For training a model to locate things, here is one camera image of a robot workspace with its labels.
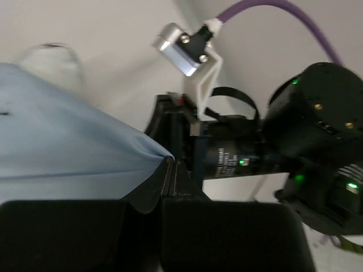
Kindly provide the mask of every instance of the black strap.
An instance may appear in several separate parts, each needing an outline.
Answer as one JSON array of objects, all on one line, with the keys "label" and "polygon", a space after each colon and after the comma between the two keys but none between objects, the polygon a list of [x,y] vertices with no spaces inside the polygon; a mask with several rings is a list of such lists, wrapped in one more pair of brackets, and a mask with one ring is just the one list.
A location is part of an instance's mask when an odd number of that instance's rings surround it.
[{"label": "black strap", "polygon": [[[251,108],[253,108],[255,110],[254,120],[256,122],[258,122],[258,120],[260,119],[260,113],[259,113],[259,110],[257,109],[255,102],[242,91],[239,91],[239,90],[237,90],[235,88],[231,88],[231,87],[217,87],[217,88],[213,89],[211,96],[228,96],[228,97],[236,98],[242,102],[245,102],[246,104],[248,104]],[[210,108],[205,109],[205,114],[212,118],[215,118],[218,121],[221,121],[221,122],[225,121],[223,116],[219,115],[218,113],[211,110]]]}]

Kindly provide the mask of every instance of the brass screw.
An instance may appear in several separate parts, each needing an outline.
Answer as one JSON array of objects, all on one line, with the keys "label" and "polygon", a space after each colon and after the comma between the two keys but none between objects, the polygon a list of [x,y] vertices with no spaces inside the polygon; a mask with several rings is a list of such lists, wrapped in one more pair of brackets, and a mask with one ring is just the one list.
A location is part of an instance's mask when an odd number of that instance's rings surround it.
[{"label": "brass screw", "polygon": [[353,123],[345,123],[345,127],[347,129],[353,129],[354,128],[354,124]]},{"label": "brass screw", "polygon": [[314,108],[317,110],[323,109],[323,105],[322,104],[315,104]]}]

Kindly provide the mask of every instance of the light blue cloth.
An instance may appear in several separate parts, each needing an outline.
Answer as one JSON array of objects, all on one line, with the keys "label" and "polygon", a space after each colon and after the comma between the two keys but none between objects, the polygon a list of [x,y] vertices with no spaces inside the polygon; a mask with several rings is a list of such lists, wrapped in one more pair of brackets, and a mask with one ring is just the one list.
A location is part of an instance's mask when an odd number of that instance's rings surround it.
[{"label": "light blue cloth", "polygon": [[120,199],[171,156],[144,133],[8,63],[0,63],[0,135],[0,204]]}]

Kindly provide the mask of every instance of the bolt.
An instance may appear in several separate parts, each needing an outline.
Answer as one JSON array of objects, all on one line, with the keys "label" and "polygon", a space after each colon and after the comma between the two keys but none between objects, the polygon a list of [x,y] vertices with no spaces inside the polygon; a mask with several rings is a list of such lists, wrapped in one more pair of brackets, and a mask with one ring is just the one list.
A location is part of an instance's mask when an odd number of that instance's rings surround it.
[{"label": "bolt", "polygon": [[204,63],[208,60],[208,56],[207,55],[201,55],[199,56],[199,60],[200,62]]},{"label": "bolt", "polygon": [[345,123],[345,127],[347,129],[353,129],[354,128],[354,124],[353,123]]},{"label": "bolt", "polygon": [[322,104],[315,104],[314,108],[317,110],[323,109],[323,105]]},{"label": "bolt", "polygon": [[188,36],[188,35],[181,35],[180,37],[180,41],[183,43],[183,44],[187,44],[188,42],[191,41],[191,38]]}]

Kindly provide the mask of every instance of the cable connector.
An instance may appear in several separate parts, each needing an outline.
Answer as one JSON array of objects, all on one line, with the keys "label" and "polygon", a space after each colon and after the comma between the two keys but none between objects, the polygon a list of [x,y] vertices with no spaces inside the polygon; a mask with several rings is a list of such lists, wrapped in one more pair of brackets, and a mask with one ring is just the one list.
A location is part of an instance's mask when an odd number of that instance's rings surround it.
[{"label": "cable connector", "polygon": [[213,32],[203,25],[196,33],[189,35],[177,24],[164,27],[153,47],[168,58],[180,71],[190,77],[202,63],[208,61],[206,46]]}]

